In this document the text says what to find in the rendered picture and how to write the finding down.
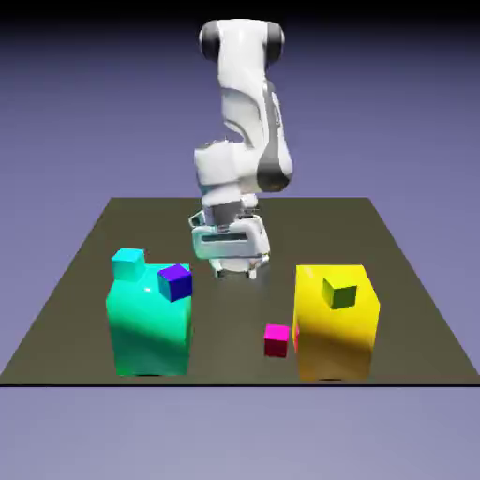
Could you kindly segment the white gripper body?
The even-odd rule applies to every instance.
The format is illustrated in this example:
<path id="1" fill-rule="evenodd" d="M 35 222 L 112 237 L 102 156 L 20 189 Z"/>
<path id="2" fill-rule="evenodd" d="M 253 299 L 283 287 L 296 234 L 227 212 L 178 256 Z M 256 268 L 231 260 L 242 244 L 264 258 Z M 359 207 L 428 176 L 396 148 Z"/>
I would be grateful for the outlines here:
<path id="1" fill-rule="evenodd" d="M 242 217 L 224 229 L 197 226 L 192 230 L 192 243 L 201 260 L 260 258 L 270 253 L 268 235 L 259 216 Z"/>

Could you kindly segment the small blue cube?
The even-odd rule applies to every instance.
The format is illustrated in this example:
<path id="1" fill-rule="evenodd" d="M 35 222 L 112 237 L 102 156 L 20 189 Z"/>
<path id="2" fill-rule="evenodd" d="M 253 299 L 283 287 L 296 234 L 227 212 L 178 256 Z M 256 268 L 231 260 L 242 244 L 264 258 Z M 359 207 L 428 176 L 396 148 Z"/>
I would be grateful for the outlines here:
<path id="1" fill-rule="evenodd" d="M 171 303 L 192 295 L 191 272 L 181 263 L 160 269 L 157 281 L 160 293 Z"/>

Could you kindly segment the small magenta cube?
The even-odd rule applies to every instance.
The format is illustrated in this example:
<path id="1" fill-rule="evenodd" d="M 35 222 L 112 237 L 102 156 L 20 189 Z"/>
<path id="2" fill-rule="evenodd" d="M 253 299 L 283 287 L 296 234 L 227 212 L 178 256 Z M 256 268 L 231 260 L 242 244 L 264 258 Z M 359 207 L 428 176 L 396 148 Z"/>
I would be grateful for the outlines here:
<path id="1" fill-rule="evenodd" d="M 285 358 L 288 353 L 290 327 L 268 323 L 263 335 L 263 352 L 266 356 Z"/>

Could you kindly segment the small olive green cube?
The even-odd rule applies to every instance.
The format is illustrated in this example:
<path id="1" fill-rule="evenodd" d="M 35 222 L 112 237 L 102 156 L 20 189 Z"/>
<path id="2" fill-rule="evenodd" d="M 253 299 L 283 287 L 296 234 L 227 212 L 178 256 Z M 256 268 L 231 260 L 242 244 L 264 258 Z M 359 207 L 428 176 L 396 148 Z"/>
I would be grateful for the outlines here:
<path id="1" fill-rule="evenodd" d="M 322 298 L 331 309 L 350 308 L 355 305 L 357 286 L 338 278 L 325 277 L 322 281 Z"/>

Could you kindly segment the small cyan cube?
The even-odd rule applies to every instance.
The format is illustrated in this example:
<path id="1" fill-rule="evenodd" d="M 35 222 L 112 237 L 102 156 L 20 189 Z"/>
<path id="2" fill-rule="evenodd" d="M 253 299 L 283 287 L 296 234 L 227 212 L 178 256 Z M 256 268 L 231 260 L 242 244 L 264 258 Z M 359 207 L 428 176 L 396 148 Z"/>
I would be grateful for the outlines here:
<path id="1" fill-rule="evenodd" d="M 114 280 L 138 281 L 145 269 L 144 250 L 141 248 L 121 247 L 112 256 Z"/>

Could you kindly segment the large teal box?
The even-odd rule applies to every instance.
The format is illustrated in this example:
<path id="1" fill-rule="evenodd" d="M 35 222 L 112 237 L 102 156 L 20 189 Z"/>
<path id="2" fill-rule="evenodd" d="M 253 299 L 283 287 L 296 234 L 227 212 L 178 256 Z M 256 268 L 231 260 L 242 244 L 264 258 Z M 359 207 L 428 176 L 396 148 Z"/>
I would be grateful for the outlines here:
<path id="1" fill-rule="evenodd" d="M 106 309 L 117 375 L 188 373 L 192 295 L 171 303 L 158 288 L 158 271 L 174 264 L 146 263 L 138 281 L 113 280 Z"/>

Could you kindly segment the large yellow box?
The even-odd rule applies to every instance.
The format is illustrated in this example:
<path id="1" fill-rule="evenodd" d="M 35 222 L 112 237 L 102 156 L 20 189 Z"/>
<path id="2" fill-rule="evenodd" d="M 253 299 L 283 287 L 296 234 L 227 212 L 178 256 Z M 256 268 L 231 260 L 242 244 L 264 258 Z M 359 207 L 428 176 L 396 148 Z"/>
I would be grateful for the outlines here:
<path id="1" fill-rule="evenodd" d="M 324 278 L 357 286 L 353 307 L 331 309 Z M 299 264 L 295 272 L 292 339 L 299 378 L 363 381 L 369 375 L 380 302 L 361 264 Z"/>

